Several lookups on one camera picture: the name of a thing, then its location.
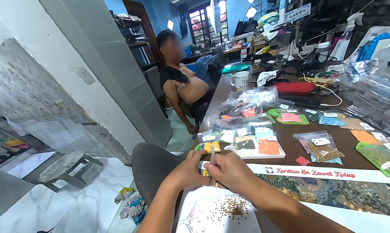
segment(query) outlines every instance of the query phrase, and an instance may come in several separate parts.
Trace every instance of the human hand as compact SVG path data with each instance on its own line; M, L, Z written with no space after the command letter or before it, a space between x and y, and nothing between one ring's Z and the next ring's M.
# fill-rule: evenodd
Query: human hand
M190 125L190 126L187 126L186 128L187 128L189 134L196 134L195 126Z
M225 155L216 153L215 162L217 166L211 163L204 164L208 174L233 192L244 195L244 192L253 190L261 181L235 153Z
M212 185L212 179L207 176L202 176L198 173L198 164L201 160L201 155L207 153L206 150L189 151L186 159L179 164L167 176L166 182L171 183L179 191L183 189L191 189L196 186Z

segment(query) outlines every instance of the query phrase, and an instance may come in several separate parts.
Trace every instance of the small pink card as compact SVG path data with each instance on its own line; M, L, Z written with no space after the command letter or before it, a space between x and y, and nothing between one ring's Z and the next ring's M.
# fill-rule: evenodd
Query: small pink card
M306 166L307 164L310 163L305 157L300 156L296 159L296 162L300 163L300 165Z

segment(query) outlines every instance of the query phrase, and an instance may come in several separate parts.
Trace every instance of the red case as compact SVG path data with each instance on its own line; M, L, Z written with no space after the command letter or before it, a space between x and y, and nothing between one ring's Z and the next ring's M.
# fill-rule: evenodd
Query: red case
M317 86L310 82L278 82L275 84L279 94L309 96Z

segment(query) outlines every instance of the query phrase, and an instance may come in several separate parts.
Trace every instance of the coffee mug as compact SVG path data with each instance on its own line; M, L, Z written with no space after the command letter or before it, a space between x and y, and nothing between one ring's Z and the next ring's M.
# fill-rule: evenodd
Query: coffee mug
M235 86L237 90L241 90L244 87L248 86L249 72L248 71L240 71L236 72L233 76L231 76L230 83Z

